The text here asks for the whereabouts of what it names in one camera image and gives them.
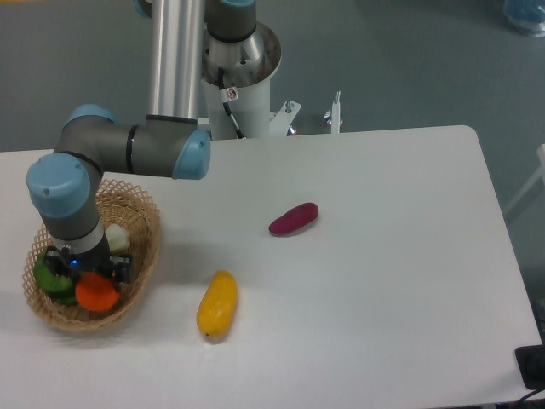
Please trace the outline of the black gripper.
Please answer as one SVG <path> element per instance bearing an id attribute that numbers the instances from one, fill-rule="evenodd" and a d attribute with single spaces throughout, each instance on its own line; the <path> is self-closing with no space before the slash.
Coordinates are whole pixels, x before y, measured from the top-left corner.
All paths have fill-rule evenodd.
<path id="1" fill-rule="evenodd" d="M 59 252 L 55 248 L 48 248 L 44 261 L 53 274 L 64 278 L 84 272 L 108 274 L 116 289 L 133 281 L 133 257 L 130 254 L 112 255 L 106 236 L 85 252 L 77 253 L 68 245 L 61 247 Z"/>

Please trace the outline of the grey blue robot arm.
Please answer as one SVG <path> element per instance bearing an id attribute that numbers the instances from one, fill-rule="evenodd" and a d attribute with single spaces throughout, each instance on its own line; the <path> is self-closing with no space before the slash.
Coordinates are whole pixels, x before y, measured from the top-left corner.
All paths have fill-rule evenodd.
<path id="1" fill-rule="evenodd" d="M 106 172 L 199 180 L 209 169 L 211 141 L 198 128 L 203 40 L 249 37 L 256 28 L 252 1 L 151 1 L 149 113 L 144 125 L 120 124 L 96 105 L 75 109 L 55 150 L 26 174 L 31 201 L 52 240 L 45 261 L 56 274 L 78 279 L 95 271 L 130 282 L 132 259 L 114 256 L 95 195 Z"/>

